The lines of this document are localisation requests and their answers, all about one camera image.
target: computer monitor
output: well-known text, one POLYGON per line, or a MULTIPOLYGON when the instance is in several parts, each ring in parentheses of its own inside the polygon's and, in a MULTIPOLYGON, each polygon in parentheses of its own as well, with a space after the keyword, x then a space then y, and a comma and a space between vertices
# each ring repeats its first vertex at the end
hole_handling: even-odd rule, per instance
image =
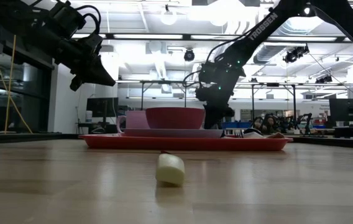
POLYGON ((115 117, 117 113, 119 98, 89 98, 87 111, 92 111, 93 118, 115 117))
POLYGON ((353 99, 329 99, 332 121, 353 121, 353 99))

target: red bowl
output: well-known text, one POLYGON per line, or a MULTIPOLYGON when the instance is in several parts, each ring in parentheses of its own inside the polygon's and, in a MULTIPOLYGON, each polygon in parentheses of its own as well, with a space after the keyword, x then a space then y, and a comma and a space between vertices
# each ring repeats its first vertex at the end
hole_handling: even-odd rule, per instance
POLYGON ((200 129, 204 110, 198 108, 149 108, 146 118, 151 129, 200 129))

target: red tray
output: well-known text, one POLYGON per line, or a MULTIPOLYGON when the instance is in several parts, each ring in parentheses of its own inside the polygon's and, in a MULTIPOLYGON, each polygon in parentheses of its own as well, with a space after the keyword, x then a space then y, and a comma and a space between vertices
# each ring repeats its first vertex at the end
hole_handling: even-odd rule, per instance
POLYGON ((93 149, 147 149, 190 151, 281 151, 292 139, 193 139, 82 135, 93 149))

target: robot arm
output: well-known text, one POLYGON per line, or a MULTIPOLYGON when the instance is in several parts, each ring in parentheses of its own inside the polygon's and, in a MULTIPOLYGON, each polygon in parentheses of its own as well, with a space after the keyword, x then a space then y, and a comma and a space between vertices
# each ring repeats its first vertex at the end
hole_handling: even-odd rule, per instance
POLYGON ((337 26, 353 42, 353 8, 348 0, 280 0, 278 5, 240 40, 235 41, 225 52, 206 62, 199 73, 199 81, 215 83, 210 87, 200 87, 196 97, 206 101, 206 122, 208 129, 222 119, 230 110, 228 101, 239 77, 245 77, 243 66, 251 58, 256 48, 291 17, 318 16, 325 22, 337 26))
POLYGON ((100 21, 90 13, 83 16, 78 12, 92 6, 74 9, 70 2, 57 0, 55 7, 48 11, 35 7, 41 1, 27 5, 20 0, 0 0, 0 24, 53 57, 56 64, 70 68, 76 75, 70 85, 73 91, 83 83, 113 86, 116 82, 103 67, 99 55, 103 40, 99 35, 100 21), (88 37, 71 40, 83 28, 87 16, 94 19, 96 30, 88 37))

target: wooden tabletop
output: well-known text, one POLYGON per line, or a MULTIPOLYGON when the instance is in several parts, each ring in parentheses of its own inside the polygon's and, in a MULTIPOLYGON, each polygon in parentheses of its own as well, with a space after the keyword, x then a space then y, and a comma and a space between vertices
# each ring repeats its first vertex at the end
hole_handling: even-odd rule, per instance
POLYGON ((0 223, 353 223, 353 149, 172 153, 182 188, 156 183, 158 151, 0 144, 0 223))

